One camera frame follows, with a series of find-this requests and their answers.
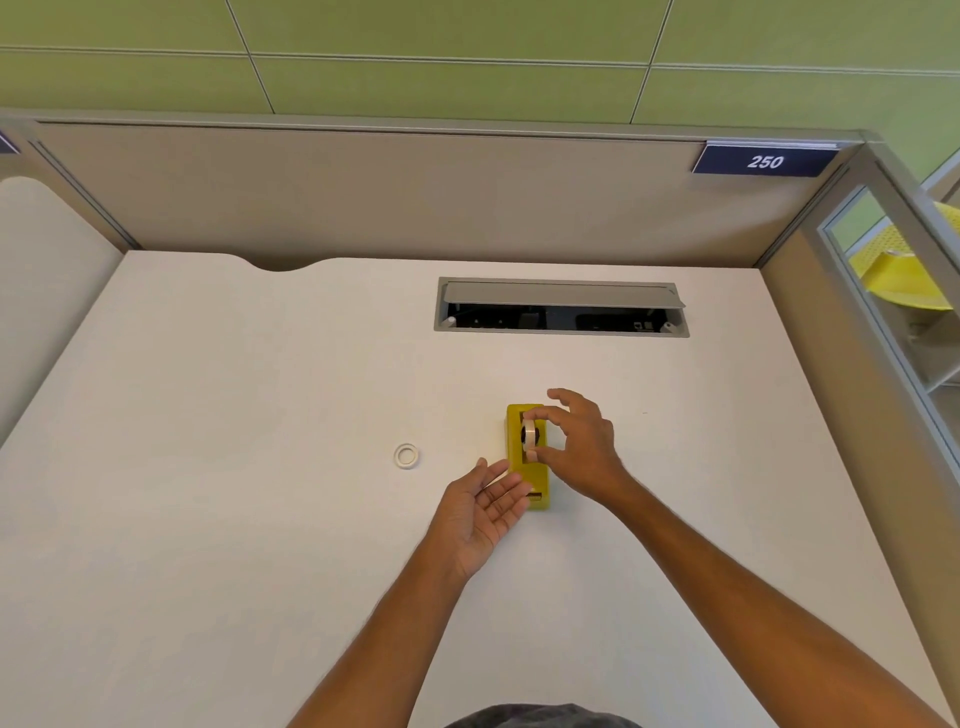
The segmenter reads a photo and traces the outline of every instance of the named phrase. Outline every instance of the finger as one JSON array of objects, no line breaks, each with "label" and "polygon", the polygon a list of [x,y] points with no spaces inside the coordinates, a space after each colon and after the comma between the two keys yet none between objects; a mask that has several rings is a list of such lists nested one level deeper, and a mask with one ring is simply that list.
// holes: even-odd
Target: finger
[{"label": "finger", "polygon": [[513,508],[518,500],[526,498],[527,494],[530,493],[533,488],[534,487],[526,481],[517,483],[517,485],[508,490],[487,507],[487,518],[489,518],[491,521],[496,521],[511,508]]},{"label": "finger", "polygon": [[483,490],[488,485],[493,483],[498,477],[500,477],[509,469],[510,469],[510,461],[507,458],[503,458],[503,460],[497,460],[495,463],[490,465],[487,468],[487,472],[483,476],[483,480],[481,481],[481,485],[480,485],[480,490]]},{"label": "finger", "polygon": [[554,466],[560,462],[563,455],[563,450],[551,448],[548,445],[540,445],[527,450],[527,460],[532,463],[543,463],[550,470],[554,470]]},{"label": "finger", "polygon": [[480,492],[480,489],[483,488],[483,480],[486,474],[487,460],[481,457],[477,460],[477,464],[473,466],[473,470],[463,477],[458,477],[447,487],[451,491],[466,491],[476,495]]},{"label": "finger", "polygon": [[570,411],[575,415],[600,414],[600,407],[597,406],[595,401],[588,400],[582,394],[574,392],[572,389],[548,389],[546,396],[551,400],[560,400],[560,403],[569,407]]},{"label": "finger", "polygon": [[510,473],[506,477],[500,478],[480,491],[480,495],[477,496],[477,505],[486,510],[491,503],[503,496],[522,479],[523,475],[520,473]]},{"label": "finger", "polygon": [[566,433],[566,427],[570,424],[570,413],[556,404],[548,404],[545,407],[534,407],[523,413],[524,420],[549,420]]},{"label": "finger", "polygon": [[516,525],[516,522],[523,517],[523,514],[527,512],[529,507],[530,499],[524,496],[514,503],[514,506],[509,511],[493,522],[493,525],[496,527],[496,532],[500,535],[501,539]]}]

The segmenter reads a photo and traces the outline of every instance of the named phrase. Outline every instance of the person's right hand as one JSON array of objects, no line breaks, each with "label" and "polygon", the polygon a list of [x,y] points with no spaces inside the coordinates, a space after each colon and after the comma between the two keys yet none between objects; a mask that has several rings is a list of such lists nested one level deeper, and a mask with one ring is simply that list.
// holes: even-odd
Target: person's right hand
[{"label": "person's right hand", "polygon": [[569,389],[548,389],[555,405],[528,409],[525,420],[549,420],[564,431],[566,449],[530,448],[527,459],[541,462],[578,493],[605,503],[617,490],[633,483],[613,448],[613,423],[604,420],[595,402]]}]

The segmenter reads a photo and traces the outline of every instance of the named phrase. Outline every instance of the forearm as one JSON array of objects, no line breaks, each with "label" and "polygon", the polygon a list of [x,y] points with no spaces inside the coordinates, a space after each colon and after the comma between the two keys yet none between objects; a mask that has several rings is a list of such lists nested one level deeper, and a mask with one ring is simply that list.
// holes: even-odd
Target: forearm
[{"label": "forearm", "polygon": [[418,547],[289,728],[403,728],[465,581]]},{"label": "forearm", "polygon": [[606,502],[780,728],[947,724],[900,681],[624,474]]}]

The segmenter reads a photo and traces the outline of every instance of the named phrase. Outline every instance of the green wall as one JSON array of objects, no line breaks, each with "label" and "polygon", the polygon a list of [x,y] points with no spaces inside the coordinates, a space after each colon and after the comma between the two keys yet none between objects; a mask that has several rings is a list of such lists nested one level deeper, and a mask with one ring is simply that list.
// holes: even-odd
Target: green wall
[{"label": "green wall", "polygon": [[960,147],[960,2],[32,0],[0,106],[873,129]]}]

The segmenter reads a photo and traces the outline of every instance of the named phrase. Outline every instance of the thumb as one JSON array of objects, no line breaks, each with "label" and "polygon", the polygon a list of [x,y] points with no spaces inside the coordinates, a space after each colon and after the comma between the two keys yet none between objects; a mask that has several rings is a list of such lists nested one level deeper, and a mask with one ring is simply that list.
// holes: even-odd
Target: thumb
[{"label": "thumb", "polygon": [[535,463],[543,463],[543,465],[550,470],[553,470],[554,466],[559,464],[560,458],[563,456],[563,450],[550,448],[547,445],[541,445],[537,448],[527,450],[527,460]]}]

